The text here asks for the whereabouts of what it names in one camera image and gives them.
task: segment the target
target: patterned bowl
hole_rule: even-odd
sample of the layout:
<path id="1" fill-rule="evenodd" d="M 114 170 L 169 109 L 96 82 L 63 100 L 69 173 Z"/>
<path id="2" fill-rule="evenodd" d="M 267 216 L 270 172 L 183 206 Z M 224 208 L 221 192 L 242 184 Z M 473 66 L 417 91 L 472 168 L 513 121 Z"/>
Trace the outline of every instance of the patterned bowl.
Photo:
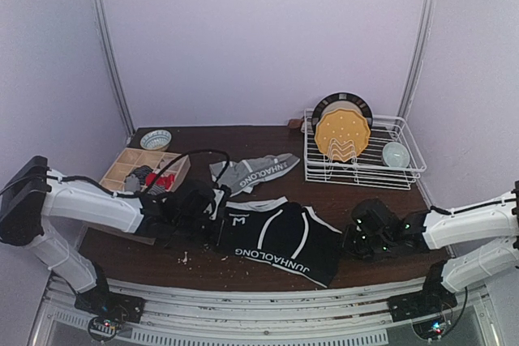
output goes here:
<path id="1" fill-rule="evenodd" d="M 141 140 L 140 146 L 146 150 L 163 152 L 171 142 L 171 133 L 166 130 L 155 130 L 147 133 Z"/>

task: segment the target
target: backdrop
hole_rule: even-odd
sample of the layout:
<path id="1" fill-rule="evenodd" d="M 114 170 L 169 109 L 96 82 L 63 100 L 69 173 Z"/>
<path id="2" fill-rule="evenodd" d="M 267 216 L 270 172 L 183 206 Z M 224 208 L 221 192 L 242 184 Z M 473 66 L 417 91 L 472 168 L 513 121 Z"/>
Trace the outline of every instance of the backdrop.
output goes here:
<path id="1" fill-rule="evenodd" d="M 400 104 L 423 0 L 105 0 L 136 126 L 284 124 L 329 93 Z"/>

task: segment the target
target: white wire dish rack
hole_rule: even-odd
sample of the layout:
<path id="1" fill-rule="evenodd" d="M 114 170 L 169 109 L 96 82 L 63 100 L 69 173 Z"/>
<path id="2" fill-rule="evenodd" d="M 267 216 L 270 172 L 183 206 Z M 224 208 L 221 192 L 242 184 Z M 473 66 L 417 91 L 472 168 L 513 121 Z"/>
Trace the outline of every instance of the white wire dish rack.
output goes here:
<path id="1" fill-rule="evenodd" d="M 367 148 L 359 155 L 348 143 L 330 143 L 327 155 L 321 154 L 311 127 L 313 110 L 305 110 L 305 178 L 308 182 L 329 182 L 352 186 L 373 186 L 394 190 L 410 190 L 427 168 L 422 153 L 401 117 L 373 116 L 371 136 Z M 382 149 L 389 142 L 403 144 L 410 153 L 407 168 L 391 168 L 382 161 Z M 347 162 L 333 160 L 335 152 L 351 156 Z"/>

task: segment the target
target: dark wood surface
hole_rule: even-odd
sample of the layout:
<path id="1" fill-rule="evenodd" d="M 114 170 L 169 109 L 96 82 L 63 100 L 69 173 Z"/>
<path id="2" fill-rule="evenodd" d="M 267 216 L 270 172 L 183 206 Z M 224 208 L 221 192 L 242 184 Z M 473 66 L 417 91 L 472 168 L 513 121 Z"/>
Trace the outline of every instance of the dark wood surface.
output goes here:
<path id="1" fill-rule="evenodd" d="M 137 131 L 131 147 L 139 147 L 141 137 L 151 129 Z M 224 126 L 168 128 L 173 140 L 170 152 L 211 147 L 227 151 L 239 161 L 268 154 L 293 153 L 302 158 L 303 136 L 298 130 L 280 126 Z M 216 155 L 191 157 L 188 177 L 210 181 L 208 163 L 221 160 Z M 412 190 L 381 190 L 359 186 L 342 186 L 304 181 L 303 162 L 284 177 L 257 185 L 252 194 L 240 194 L 233 201 L 277 199 L 311 205 L 317 214 L 338 229 L 350 222 L 353 207 L 364 199 L 379 198 L 400 217 L 425 209 L 425 203 Z M 317 285 L 267 264 L 243 258 L 223 257 L 202 243 L 179 238 L 169 249 L 147 246 L 125 238 L 89 229 L 81 254 L 99 263 L 110 278 L 140 284 L 221 291 L 289 291 L 312 290 Z M 184 264 L 187 252 L 187 263 Z M 447 258 L 443 250 L 406 258 L 364 263 L 341 260 L 331 288 L 346 288 L 424 276 L 432 263 Z"/>

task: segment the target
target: light blue bowl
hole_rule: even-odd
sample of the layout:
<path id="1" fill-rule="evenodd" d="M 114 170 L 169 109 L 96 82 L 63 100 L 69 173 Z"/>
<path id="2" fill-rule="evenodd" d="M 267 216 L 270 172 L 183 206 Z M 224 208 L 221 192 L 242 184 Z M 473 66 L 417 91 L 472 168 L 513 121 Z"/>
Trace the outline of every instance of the light blue bowl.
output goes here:
<path id="1" fill-rule="evenodd" d="M 140 146 L 146 150 L 163 152 L 171 142 L 171 133 L 167 130 L 155 130 L 147 133 L 141 140 Z"/>
<path id="2" fill-rule="evenodd" d="M 411 156 L 400 142 L 390 142 L 382 149 L 382 161 L 391 168 L 407 168 L 411 162 Z"/>

